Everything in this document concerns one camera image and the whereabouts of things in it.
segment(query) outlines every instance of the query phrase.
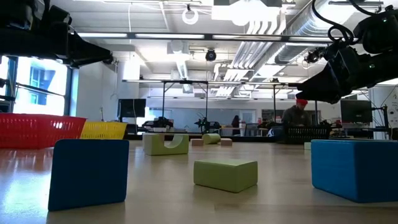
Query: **ductwork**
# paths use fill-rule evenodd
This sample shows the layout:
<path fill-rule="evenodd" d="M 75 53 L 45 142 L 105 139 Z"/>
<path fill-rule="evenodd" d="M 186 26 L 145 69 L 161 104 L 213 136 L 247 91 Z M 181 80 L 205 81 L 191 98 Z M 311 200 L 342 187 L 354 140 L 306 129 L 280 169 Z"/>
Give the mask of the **ductwork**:
<path fill-rule="evenodd" d="M 317 11 L 327 19 L 342 24 L 354 13 L 354 8 L 347 6 L 329 5 L 329 0 L 317 0 Z M 317 18 L 311 6 L 311 1 L 302 10 L 302 13 L 283 31 L 282 35 L 327 35 L 331 25 Z M 293 62 L 301 53 L 307 50 L 302 46 L 286 46 L 283 43 L 273 43 L 263 58 L 254 68 L 254 78 L 270 78 L 285 66 L 266 64 L 288 64 Z"/>

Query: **table surface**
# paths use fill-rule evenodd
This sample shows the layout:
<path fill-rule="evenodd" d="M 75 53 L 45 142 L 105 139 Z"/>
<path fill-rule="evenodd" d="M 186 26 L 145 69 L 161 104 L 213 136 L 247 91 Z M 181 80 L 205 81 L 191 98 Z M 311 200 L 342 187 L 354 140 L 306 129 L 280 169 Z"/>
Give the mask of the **table surface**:
<path fill-rule="evenodd" d="M 234 142 L 188 155 L 146 156 L 131 141 L 124 203 L 47 211 L 53 150 L 0 149 L 0 223 L 397 223 L 398 203 L 358 204 L 314 189 L 303 146 Z M 258 161 L 259 181 L 238 194 L 193 184 L 197 159 Z"/>

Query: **ceiling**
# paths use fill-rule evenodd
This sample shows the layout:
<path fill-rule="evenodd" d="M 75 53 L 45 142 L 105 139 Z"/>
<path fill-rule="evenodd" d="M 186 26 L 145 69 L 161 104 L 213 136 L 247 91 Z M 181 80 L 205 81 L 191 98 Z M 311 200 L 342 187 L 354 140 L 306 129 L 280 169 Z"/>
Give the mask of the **ceiling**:
<path fill-rule="evenodd" d="M 394 1 L 384 1 L 384 5 L 394 4 Z M 207 10 L 210 13 L 212 0 L 202 1 L 203 6 L 200 9 Z M 301 8 L 308 3 L 308 0 L 296 0 L 296 6 L 287 12 L 287 21 L 293 18 Z M 120 4 L 103 3 L 94 1 L 74 1 L 74 0 L 52 0 L 52 4 L 68 11 L 72 18 L 72 26 L 78 32 L 183 32 L 183 33 L 219 33 L 219 34 L 243 34 L 248 27 L 236 26 L 231 21 L 211 20 L 211 15 L 199 13 L 199 20 L 194 25 L 188 25 L 182 21 L 182 11 L 185 6 L 164 5 L 165 17 L 162 15 L 160 6 L 157 4 Z M 353 30 L 356 24 L 364 19 L 365 16 L 355 12 L 344 24 Z M 153 73 L 170 73 L 176 70 L 176 64 L 172 60 L 167 60 L 167 42 L 163 40 L 95 40 L 98 45 L 133 45 L 139 52 L 143 61 L 146 62 L 146 69 L 142 69 L 144 76 L 151 76 Z M 222 42 L 222 41 L 189 41 L 188 42 L 193 55 L 191 60 L 187 61 L 189 70 L 208 70 L 213 71 L 215 63 L 205 61 L 206 50 L 215 49 L 217 60 L 225 61 L 234 59 L 240 42 Z M 114 55 L 120 60 L 128 60 L 130 52 L 115 52 Z M 296 66 L 288 66 L 283 69 L 283 77 L 311 77 L 320 72 L 325 66 L 325 61 L 319 61 L 315 65 L 308 65 L 298 58 L 293 62 Z"/>

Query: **security camera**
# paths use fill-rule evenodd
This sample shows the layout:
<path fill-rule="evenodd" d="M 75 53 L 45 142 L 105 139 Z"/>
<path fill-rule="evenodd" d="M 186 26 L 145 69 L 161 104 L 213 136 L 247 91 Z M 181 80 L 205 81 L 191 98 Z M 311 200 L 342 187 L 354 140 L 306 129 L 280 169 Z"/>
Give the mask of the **security camera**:
<path fill-rule="evenodd" d="M 212 61 L 216 60 L 216 58 L 217 58 L 217 54 L 214 51 L 214 49 L 208 49 L 207 53 L 206 53 L 206 61 L 212 62 Z"/>

